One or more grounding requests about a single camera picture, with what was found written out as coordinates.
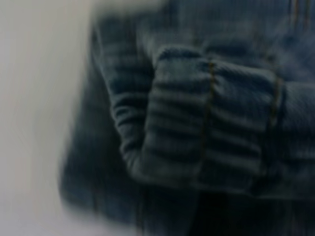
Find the white wall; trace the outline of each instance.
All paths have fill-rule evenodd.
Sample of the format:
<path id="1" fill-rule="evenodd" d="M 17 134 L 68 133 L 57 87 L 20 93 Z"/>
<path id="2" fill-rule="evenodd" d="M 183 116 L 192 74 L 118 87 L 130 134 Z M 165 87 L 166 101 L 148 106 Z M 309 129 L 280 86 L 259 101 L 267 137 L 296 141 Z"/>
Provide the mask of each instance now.
<path id="1" fill-rule="evenodd" d="M 107 1 L 104 9 L 136 9 L 135 2 L 145 2 Z M 132 235 L 65 214 L 57 191 L 94 4 L 0 1 L 0 235 Z"/>

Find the orange stitching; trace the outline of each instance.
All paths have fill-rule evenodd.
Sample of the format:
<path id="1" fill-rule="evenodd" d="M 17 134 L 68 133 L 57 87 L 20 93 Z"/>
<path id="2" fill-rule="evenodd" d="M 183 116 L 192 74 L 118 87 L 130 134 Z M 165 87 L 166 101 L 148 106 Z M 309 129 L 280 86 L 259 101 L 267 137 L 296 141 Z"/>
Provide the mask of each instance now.
<path id="1" fill-rule="evenodd" d="M 311 0 L 306 0 L 304 29 L 306 30 L 310 24 Z"/>
<path id="2" fill-rule="evenodd" d="M 271 104 L 271 109 L 270 109 L 270 115 L 269 115 L 269 122 L 268 122 L 268 127 L 270 128 L 274 122 L 274 120 L 277 117 L 277 103 L 280 98 L 280 85 L 282 83 L 282 79 L 280 77 L 277 77 L 276 82 L 275 82 L 275 92 L 274 92 L 274 99 Z"/>
<path id="3" fill-rule="evenodd" d="M 214 73 L 214 64 L 211 62 L 209 63 L 209 68 L 210 68 L 210 91 L 209 91 L 209 98 L 207 100 L 206 108 L 205 108 L 205 115 L 204 115 L 204 120 L 203 120 L 203 125 L 201 129 L 201 160 L 205 159 L 205 149 L 206 149 L 206 125 L 209 119 L 210 115 L 210 108 L 211 108 L 211 102 L 215 94 L 215 73 Z"/>
<path id="4" fill-rule="evenodd" d="M 294 11 L 294 26 L 297 27 L 299 17 L 299 0 L 295 0 L 295 11 Z"/>

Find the blue denim jacket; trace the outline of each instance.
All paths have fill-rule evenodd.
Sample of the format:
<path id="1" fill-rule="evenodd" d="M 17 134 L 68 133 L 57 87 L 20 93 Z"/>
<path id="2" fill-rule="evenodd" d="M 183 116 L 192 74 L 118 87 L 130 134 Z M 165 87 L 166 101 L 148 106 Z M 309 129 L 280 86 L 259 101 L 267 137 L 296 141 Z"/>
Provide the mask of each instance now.
<path id="1" fill-rule="evenodd" d="M 172 0 L 97 19 L 63 198 L 184 236 L 200 191 L 222 192 L 229 227 L 215 235 L 315 234 L 313 12 Z"/>

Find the denim fabric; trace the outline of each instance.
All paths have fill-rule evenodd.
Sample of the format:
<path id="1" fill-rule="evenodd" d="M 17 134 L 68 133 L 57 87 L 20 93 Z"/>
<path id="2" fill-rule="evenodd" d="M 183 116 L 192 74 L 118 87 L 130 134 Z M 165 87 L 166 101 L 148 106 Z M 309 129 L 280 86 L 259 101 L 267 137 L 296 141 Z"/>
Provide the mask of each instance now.
<path id="1" fill-rule="evenodd" d="M 222 192 L 214 235 L 315 234 L 313 12 L 307 0 L 173 0 L 99 18 L 63 198 L 184 236 L 199 191 Z M 230 227 L 213 224 L 222 211 Z"/>

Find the jacket sleeve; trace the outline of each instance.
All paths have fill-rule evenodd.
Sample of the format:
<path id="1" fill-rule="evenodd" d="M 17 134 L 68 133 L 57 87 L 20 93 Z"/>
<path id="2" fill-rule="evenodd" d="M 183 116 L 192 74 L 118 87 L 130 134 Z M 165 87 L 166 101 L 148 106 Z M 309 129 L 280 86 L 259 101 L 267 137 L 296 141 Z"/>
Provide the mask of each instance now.
<path id="1" fill-rule="evenodd" d="M 313 116 L 306 112 L 313 104 L 303 92 L 311 88 L 261 64 L 205 58 L 167 21 L 143 22 L 116 19 L 98 34 L 129 174 L 173 188 L 314 197 Z M 233 42 L 213 42 L 211 50 L 244 51 L 246 44 Z"/>

